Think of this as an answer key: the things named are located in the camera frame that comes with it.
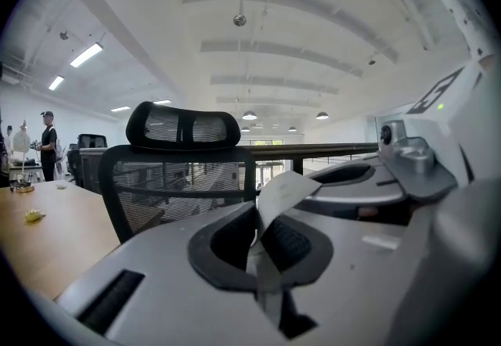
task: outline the desk surface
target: desk surface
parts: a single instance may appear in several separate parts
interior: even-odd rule
[[[9,164],[9,169],[23,169],[23,165],[14,165],[12,163]],[[24,165],[24,170],[28,170],[28,169],[41,169],[41,165]]]
[[[99,194],[65,181],[34,187],[0,189],[0,245],[24,286],[54,298],[120,242]],[[27,223],[32,208],[46,216]]]

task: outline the black chair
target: black chair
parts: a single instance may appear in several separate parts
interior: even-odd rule
[[[81,135],[78,135],[77,144],[79,149],[95,149],[95,148],[108,147],[108,143],[106,142],[106,136],[92,135],[88,133],[83,133]]]
[[[80,150],[68,150],[66,156],[68,159],[68,171],[72,174],[75,185],[84,187],[84,178],[81,170]]]
[[[99,165],[101,193],[123,243],[156,225],[255,200],[255,161],[235,147],[240,128],[223,112],[140,104]]]

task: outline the mesh headrest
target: mesh headrest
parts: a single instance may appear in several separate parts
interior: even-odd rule
[[[159,150],[216,150],[240,141],[238,123],[226,112],[180,110],[150,102],[138,105],[125,133],[133,146]]]

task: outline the black vent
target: black vent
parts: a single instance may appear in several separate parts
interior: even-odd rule
[[[261,238],[273,264],[283,272],[296,265],[312,250],[308,238],[276,219]]]
[[[78,317],[78,321],[104,335],[118,313],[134,294],[144,275],[123,271]]]

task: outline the small yellow object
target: small yellow object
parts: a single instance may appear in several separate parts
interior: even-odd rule
[[[27,222],[34,222],[42,217],[45,217],[45,214],[41,213],[40,210],[29,210],[24,215],[24,218],[26,219]]]

